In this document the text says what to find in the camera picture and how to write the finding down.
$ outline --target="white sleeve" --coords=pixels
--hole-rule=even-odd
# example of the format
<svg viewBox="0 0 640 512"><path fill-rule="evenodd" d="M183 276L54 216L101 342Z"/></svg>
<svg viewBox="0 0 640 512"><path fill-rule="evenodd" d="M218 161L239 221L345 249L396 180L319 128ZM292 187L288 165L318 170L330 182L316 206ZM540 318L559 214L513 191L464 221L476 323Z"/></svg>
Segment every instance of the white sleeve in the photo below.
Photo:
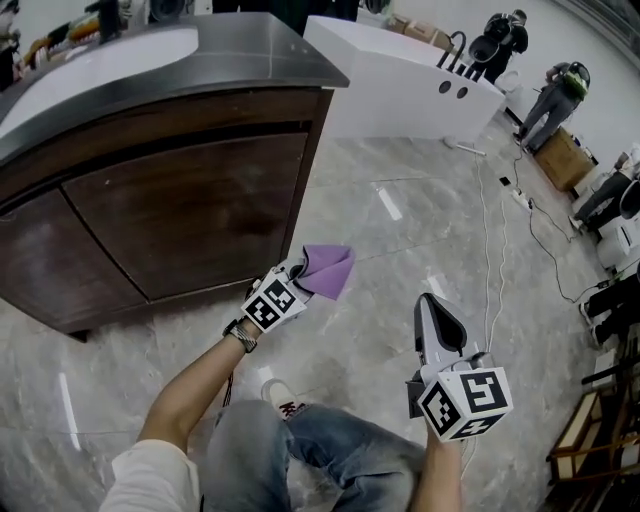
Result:
<svg viewBox="0 0 640 512"><path fill-rule="evenodd" d="M198 512L198 469L177 446L146 440L113 460L116 482L100 512Z"/></svg>
<svg viewBox="0 0 640 512"><path fill-rule="evenodd" d="M634 144L629 150L629 167L635 167L640 164L640 144Z"/></svg>

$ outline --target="grey marble tile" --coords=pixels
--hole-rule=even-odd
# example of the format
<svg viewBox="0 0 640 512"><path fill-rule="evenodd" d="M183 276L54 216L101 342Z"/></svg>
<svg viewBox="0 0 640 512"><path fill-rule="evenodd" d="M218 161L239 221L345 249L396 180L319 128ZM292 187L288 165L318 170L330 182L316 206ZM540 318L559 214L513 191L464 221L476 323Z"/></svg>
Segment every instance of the grey marble tile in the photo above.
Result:
<svg viewBox="0 0 640 512"><path fill-rule="evenodd" d="M113 484L112 459L137 434L79 435L0 429L0 500L12 512L97 510Z"/></svg>
<svg viewBox="0 0 640 512"><path fill-rule="evenodd" d="M493 323L504 205L503 307L492 352L505 367L516 409L478 443L465 476L466 508L535 510L548 490L544 458L596 354L576 306L558 293L552 260L529 234L528 212L498 182L515 179L519 149L509 127L496 118L475 142L486 158L438 141L323 139L292 252L304 243L343 243L354 247L358 262L337 302L315 298L299 319L261 340L236 371L233 400L259 397L261 384L278 377L305 400L342 407L424 444L421 420L407 419L404 387L418 367L413 304L432 291L480 331L485 316ZM569 234L567 198L529 157L518 171L521 188ZM385 207L382 188L400 218ZM576 297L604 277L592 240L567 243L548 218L533 215L535 232L558 260L565 294ZM86 345L0 302L0 496L9 510L96 510L112 483L112 458L135 441L157 393L219 338L241 302L229 297L145 324L107 326ZM68 434L61 374L79 450ZM200 464L220 399L191 440L190 456ZM296 510L330 510L335 500L335 488L306 467L292 465L290 484Z"/></svg>
<svg viewBox="0 0 640 512"><path fill-rule="evenodd" d="M148 325L111 325L80 344L44 329L12 338L4 350L12 365L0 426L69 432L61 375L67 382L79 432L139 429L162 389L155 334Z"/></svg>

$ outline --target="cardboard box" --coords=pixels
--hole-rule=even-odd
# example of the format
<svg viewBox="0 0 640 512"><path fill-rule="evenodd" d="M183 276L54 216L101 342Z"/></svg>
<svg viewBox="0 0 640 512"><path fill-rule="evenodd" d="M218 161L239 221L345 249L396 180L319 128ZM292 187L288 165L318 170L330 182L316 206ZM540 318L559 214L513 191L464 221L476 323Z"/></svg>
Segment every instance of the cardboard box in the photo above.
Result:
<svg viewBox="0 0 640 512"><path fill-rule="evenodd" d="M394 14L389 19L387 23L387 30L391 32L397 32L398 34L404 34L407 25L411 23L409 18L405 18L404 16L400 16L399 14Z"/></svg>
<svg viewBox="0 0 640 512"><path fill-rule="evenodd" d="M438 29L429 23L412 21L404 30L404 35L424 43L431 43Z"/></svg>
<svg viewBox="0 0 640 512"><path fill-rule="evenodd" d="M540 148L535 160L561 192L571 190L595 167L562 127Z"/></svg>
<svg viewBox="0 0 640 512"><path fill-rule="evenodd" d="M431 41L431 44L436 48L440 48L441 50L446 50L447 48L449 48L449 45L451 44L451 38L449 37L449 34L438 29L435 37L433 38L433 41Z"/></svg>

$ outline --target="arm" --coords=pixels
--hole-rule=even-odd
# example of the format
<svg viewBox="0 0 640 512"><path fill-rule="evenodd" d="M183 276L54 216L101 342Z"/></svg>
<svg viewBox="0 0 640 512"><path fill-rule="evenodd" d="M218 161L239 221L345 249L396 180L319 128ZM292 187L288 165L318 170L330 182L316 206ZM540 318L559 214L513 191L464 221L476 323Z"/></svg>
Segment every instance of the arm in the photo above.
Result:
<svg viewBox="0 0 640 512"><path fill-rule="evenodd" d="M427 453L411 512L461 512L460 442L441 443L431 427L427 426L427 429Z"/></svg>
<svg viewBox="0 0 640 512"><path fill-rule="evenodd" d="M251 321L242 326L258 339L260 330ZM189 434L244 354L242 343L229 334L180 372L153 402L138 441L167 441L186 453Z"/></svg>
<svg viewBox="0 0 640 512"><path fill-rule="evenodd" d="M568 66L566 62L560 62L547 71L547 82L552 83L555 77L562 71L562 69Z"/></svg>
<svg viewBox="0 0 640 512"><path fill-rule="evenodd" d="M524 53L529 48L529 34L524 27L520 27L518 30L518 37L516 37L516 43L513 45L513 51L517 53Z"/></svg>

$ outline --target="watch strap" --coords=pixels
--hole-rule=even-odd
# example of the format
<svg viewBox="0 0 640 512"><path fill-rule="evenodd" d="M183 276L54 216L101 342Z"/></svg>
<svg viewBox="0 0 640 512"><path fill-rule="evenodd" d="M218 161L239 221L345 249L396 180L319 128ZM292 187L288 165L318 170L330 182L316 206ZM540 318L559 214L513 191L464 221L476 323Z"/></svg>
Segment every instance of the watch strap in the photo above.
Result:
<svg viewBox="0 0 640 512"><path fill-rule="evenodd" d="M229 329L228 334L231 334L234 338L237 338L244 346L244 350L247 354L250 354L258 346L258 342L253 338L240 323L236 323Z"/></svg>

